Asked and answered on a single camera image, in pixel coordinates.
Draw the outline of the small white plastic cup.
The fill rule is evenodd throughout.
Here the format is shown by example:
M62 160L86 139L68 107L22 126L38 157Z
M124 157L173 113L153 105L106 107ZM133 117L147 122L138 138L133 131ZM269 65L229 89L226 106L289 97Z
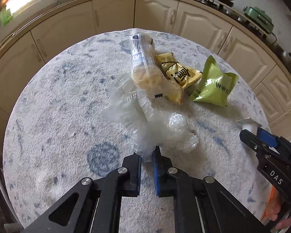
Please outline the small white plastic cup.
M236 124L241 127L241 130L248 130L249 132L253 133L254 135L256 135L258 128L262 127L261 124L259 124L258 122L256 122L255 120L251 119L250 117L245 118L245 119L241 119L241 120L237 120Z

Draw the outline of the clear plastic bag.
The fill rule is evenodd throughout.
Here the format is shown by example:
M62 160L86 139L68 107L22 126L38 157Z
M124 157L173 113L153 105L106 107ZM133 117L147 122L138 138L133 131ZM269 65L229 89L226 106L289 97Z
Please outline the clear plastic bag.
M128 74L113 82L108 92L109 104L102 114L130 131L131 147L143 161L150 161L156 146L175 148L183 153L197 148L199 138L188 119L175 112L155 110L146 91Z

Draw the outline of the green snack bag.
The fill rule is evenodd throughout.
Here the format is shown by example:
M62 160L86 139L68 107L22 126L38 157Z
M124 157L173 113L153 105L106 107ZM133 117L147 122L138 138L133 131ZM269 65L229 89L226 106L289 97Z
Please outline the green snack bag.
M213 56L205 62L202 77L189 100L225 107L227 99L238 81L238 75L220 70Z

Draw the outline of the long bread wrapper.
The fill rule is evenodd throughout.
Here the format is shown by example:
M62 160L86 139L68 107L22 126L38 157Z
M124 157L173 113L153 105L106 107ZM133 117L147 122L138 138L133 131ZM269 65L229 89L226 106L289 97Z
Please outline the long bread wrapper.
M131 77L135 84L145 90L147 97L166 97L176 104L183 102L184 91L180 86L167 80L157 66L153 39L144 33L130 36Z

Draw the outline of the round table floral tablecloth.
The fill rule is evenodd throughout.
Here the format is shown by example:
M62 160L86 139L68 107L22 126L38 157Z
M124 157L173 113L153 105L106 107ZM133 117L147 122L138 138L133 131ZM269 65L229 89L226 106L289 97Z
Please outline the round table floral tablecloth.
M132 152L130 132L101 114L109 85L131 70L131 35L131 30L110 32L74 44L45 64L19 96L5 133L3 173L24 227L81 178L104 177ZM236 124L250 117L268 125L250 86L238 79L225 107L190 100L177 105L165 98L153 106L187 117L199 138L189 154L162 150L173 165L193 177L213 176L262 218L271 186Z

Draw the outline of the yellow snack bag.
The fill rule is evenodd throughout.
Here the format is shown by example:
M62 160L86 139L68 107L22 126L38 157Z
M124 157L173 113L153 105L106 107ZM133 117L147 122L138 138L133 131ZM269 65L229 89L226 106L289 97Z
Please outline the yellow snack bag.
M178 62L172 52L156 55L155 58L165 77L183 89L195 84L202 77L200 71Z

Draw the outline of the green electric cooker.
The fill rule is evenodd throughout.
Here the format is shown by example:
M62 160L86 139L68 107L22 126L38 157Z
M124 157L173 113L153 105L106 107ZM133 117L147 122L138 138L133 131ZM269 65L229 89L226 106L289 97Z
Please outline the green electric cooker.
M247 6L243 9L243 11L246 17L258 24L265 32L268 34L273 32L274 25L272 23L272 19L264 10L261 10L258 7Z

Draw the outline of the black gas stove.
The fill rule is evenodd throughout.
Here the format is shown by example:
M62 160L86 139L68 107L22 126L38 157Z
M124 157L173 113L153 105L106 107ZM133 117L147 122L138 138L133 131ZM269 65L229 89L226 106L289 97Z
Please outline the black gas stove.
M226 16L232 18L234 21L237 21L239 24L244 27L257 32L260 35L269 35L265 32L258 24L252 21L250 18L246 17L244 11L240 12L234 8L234 1L229 0L196 0L197 2L203 3L209 7L212 7L215 10L218 10L220 13L225 14Z

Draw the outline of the green dish soap bottle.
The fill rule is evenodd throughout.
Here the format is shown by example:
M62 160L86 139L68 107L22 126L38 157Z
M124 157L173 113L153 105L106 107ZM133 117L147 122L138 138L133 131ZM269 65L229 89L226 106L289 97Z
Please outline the green dish soap bottle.
M13 14L10 9L2 9L0 12L0 21L2 26L6 26L13 19Z

